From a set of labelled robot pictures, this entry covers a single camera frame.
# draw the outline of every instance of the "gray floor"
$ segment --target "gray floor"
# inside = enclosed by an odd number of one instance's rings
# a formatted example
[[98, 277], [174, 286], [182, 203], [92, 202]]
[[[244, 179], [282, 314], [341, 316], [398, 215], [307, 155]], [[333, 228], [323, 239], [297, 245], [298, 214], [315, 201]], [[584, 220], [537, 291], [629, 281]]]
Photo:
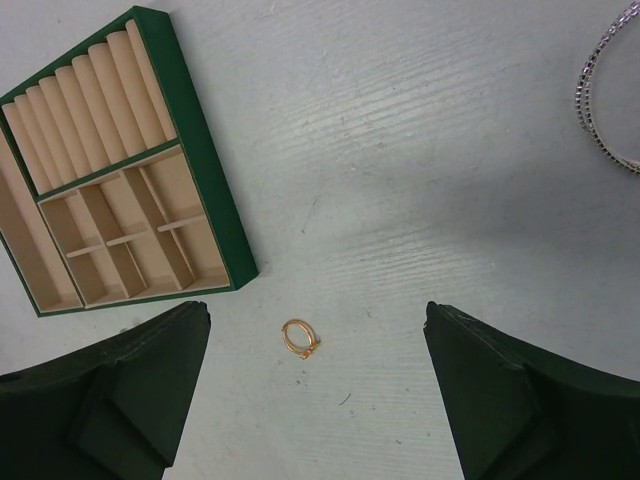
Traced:
[[[166, 479], [460, 480], [428, 300], [640, 379], [640, 179], [572, 105], [627, 0], [150, 5], [173, 13], [262, 271], [203, 298], [209, 350]], [[5, 2], [0, 90], [129, 6]], [[596, 107], [640, 158], [640, 23], [619, 40]], [[4, 252], [0, 282], [0, 373], [177, 303], [37, 320]], [[292, 317], [322, 336], [307, 361], [281, 342]]]

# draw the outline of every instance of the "beige velvet compartment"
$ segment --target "beige velvet compartment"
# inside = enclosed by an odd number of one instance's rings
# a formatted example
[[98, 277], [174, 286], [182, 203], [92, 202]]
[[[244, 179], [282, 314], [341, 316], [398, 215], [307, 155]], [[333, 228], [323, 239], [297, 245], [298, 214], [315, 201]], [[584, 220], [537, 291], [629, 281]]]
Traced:
[[82, 307], [2, 134], [0, 205], [0, 232], [38, 309], [46, 313]]
[[176, 138], [134, 20], [2, 109], [39, 194]]
[[87, 307], [230, 285], [179, 146], [39, 206]]

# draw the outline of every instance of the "gold ring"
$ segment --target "gold ring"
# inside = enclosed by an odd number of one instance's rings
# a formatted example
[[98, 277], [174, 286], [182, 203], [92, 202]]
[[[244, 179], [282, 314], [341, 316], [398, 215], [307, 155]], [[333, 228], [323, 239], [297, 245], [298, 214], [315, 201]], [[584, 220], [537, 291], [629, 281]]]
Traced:
[[[289, 335], [287, 335], [287, 329], [291, 325], [297, 325], [302, 330], [304, 330], [304, 333], [307, 334], [307, 338], [309, 339], [308, 348], [303, 349], [300, 347], [296, 347], [291, 342], [291, 340], [289, 339]], [[303, 360], [306, 358], [309, 358], [309, 355], [311, 355], [313, 351], [318, 347], [318, 344], [320, 344], [320, 339], [316, 338], [315, 334], [313, 333], [313, 329], [306, 322], [303, 322], [302, 320], [297, 320], [297, 319], [289, 320], [287, 323], [285, 323], [282, 326], [282, 338], [287, 348], [293, 353], [295, 353], [296, 355], [300, 355], [300, 358], [302, 358]]]

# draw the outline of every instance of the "silver bracelet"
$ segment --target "silver bracelet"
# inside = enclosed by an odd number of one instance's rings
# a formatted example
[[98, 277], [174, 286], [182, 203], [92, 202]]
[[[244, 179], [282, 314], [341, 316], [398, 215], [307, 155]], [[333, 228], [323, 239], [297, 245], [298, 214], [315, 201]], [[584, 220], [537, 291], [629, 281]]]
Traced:
[[613, 37], [638, 15], [640, 15], [640, 2], [633, 2], [631, 6], [613, 22], [613, 25], [609, 27], [607, 33], [600, 40], [598, 47], [593, 51], [587, 63], [585, 63], [580, 79], [578, 80], [578, 88], [576, 89], [576, 111], [578, 112], [578, 118], [580, 119], [582, 128], [591, 135], [600, 147], [600, 150], [602, 150], [607, 157], [635, 174], [640, 174], [640, 161], [628, 160], [620, 155], [616, 155], [604, 144], [598, 133], [591, 113], [591, 82], [593, 79], [593, 69], [596, 66], [599, 55]]

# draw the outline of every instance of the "compartment divider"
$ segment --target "compartment divider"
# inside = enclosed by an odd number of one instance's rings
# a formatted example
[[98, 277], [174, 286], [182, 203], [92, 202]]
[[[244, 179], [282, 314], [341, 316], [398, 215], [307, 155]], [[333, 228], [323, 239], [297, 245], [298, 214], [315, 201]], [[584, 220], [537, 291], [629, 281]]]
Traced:
[[[73, 253], [82, 250], [77, 248], [82, 243], [82, 235], [66, 201], [60, 199], [43, 202], [40, 204], [40, 210], [60, 252], [65, 255], [72, 254], [72, 256], [66, 255], [67, 265], [85, 304], [95, 302], [105, 296], [107, 294], [106, 285], [91, 257], [89, 255], [73, 255]], [[104, 245], [100, 244], [92, 251], [102, 248]]]
[[129, 235], [123, 235], [122, 237], [118, 237], [118, 238], [114, 238], [113, 240], [109, 240], [107, 242], [107, 246], [108, 247], [113, 247], [115, 245], [120, 245], [122, 243], [127, 243], [130, 242], [132, 240], [135, 240], [136, 238], [140, 238], [140, 237], [145, 237], [147, 235], [149, 235], [149, 231], [148, 230], [144, 230], [143, 232], [136, 232], [136, 233], [131, 233]]
[[98, 250], [102, 250], [103, 248], [104, 248], [104, 245], [102, 244], [91, 245], [89, 247], [84, 247], [79, 250], [74, 250], [73, 252], [66, 253], [65, 255], [67, 258], [74, 258], [74, 257], [79, 257], [80, 255], [86, 255], [88, 253], [97, 252]]
[[[178, 157], [181, 155], [181, 152], [176, 153], [175, 155], [172, 155], [170, 157], [167, 157], [165, 159], [162, 159], [160, 161], [171, 161], [174, 157]], [[156, 186], [154, 184], [154, 182], [151, 180], [151, 177], [149, 175], [149, 171], [148, 169], [150, 168], [150, 165], [152, 164], [146, 164], [140, 167], [140, 173], [142, 175], [142, 178], [144, 179], [145, 183], [147, 184], [147, 187], [149, 188], [149, 191], [151, 192], [151, 195], [153, 196], [153, 199], [156, 202], [156, 205], [158, 206], [158, 208], [160, 209], [160, 213], [162, 214], [165, 222], [164, 225], [161, 225], [158, 227], [158, 232], [170, 232], [171, 236], [173, 237], [173, 241], [176, 242], [176, 244], [178, 245], [178, 249], [180, 250], [180, 253], [182, 254], [182, 257], [186, 260], [187, 262], [187, 266], [189, 267], [189, 270], [191, 271], [191, 275], [193, 276], [193, 278], [197, 278], [196, 275], [196, 271], [193, 268], [193, 265], [191, 265], [191, 263], [189, 262], [189, 256], [187, 254], [187, 251], [185, 250], [184, 247], [184, 242], [182, 241], [182, 239], [180, 238], [180, 235], [178, 235], [178, 232], [176, 231], [176, 229], [178, 228], [178, 223], [182, 222], [182, 220], [177, 220], [175, 222], [171, 221], [171, 215], [169, 214], [169, 209], [167, 208], [167, 206], [164, 203], [164, 200], [162, 199], [162, 196], [158, 193]], [[186, 224], [191, 223], [191, 218], [187, 219], [188, 222]]]
[[123, 236], [122, 229], [107, 203], [99, 185], [80, 188], [80, 198], [84, 202], [91, 219], [93, 220], [100, 240], [103, 242], [109, 254], [109, 258], [118, 272], [120, 284], [127, 298], [131, 298], [146, 288], [146, 284], [140, 275], [133, 255], [125, 244], [109, 245], [110, 240]]
[[145, 181], [142, 172], [137, 168], [122, 170], [120, 176], [131, 189], [143, 212], [145, 224], [160, 245], [163, 256], [170, 266], [171, 276], [176, 288], [184, 290], [195, 281], [195, 278], [171, 232], [158, 232], [158, 228], [164, 225], [166, 220], [151, 193], [149, 184]]
[[167, 223], [166, 225], [162, 225], [158, 227], [159, 232], [166, 232], [169, 230], [175, 230], [176, 228], [185, 227], [187, 225], [191, 225], [196, 222], [203, 222], [207, 220], [207, 216], [202, 213], [200, 215], [196, 215], [194, 217], [184, 218], [182, 220], [177, 220], [175, 222]]

